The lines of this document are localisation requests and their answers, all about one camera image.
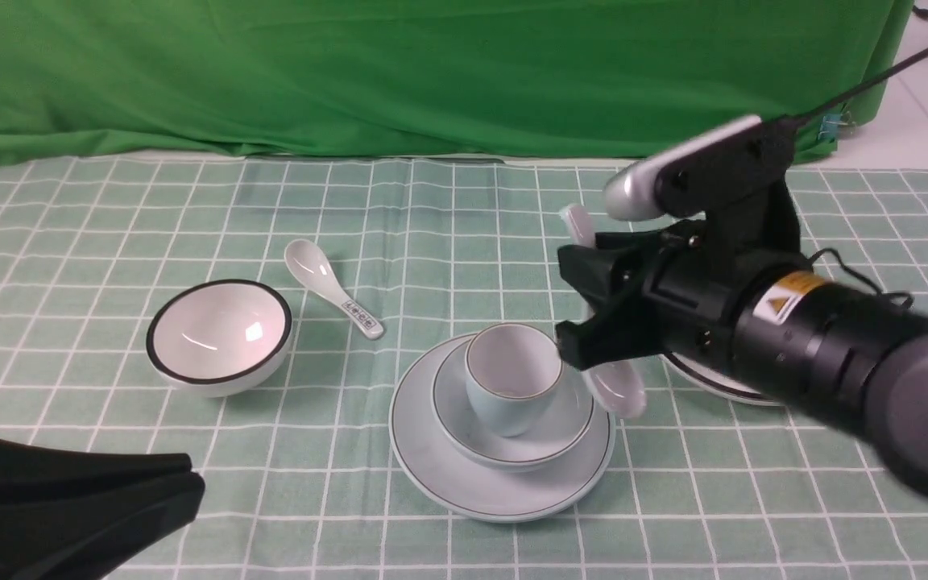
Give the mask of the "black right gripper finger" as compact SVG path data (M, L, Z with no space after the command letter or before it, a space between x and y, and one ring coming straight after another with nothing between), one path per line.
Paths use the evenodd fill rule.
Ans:
M103 579L196 518L195 473L51 502L0 504L0 579Z

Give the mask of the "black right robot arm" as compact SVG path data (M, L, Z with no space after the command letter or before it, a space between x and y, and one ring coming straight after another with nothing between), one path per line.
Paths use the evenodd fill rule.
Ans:
M391 443L428 495L487 521L574 502L635 417L631 360L664 355L734 379L872 445L928 499L928 316L822 278L794 222L729 230L719 213L561 246L588 305L549 337L493 325L424 353L391 402ZM0 579L103 579L197 517L184 453L52 450L0 438Z

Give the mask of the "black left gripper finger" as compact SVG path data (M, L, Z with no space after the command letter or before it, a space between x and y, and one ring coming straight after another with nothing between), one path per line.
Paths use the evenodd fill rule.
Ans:
M0 438L0 492L109 491L191 469L184 453L91 453Z

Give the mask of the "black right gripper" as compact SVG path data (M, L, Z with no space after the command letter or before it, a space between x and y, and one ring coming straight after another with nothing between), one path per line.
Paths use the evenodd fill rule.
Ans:
M797 315L810 278L798 222L721 234L707 222L596 232L557 248L557 272L592 318L553 327L560 359L585 371L615 361L682 355L734 379L802 379L814 327ZM633 300L612 300L633 289Z

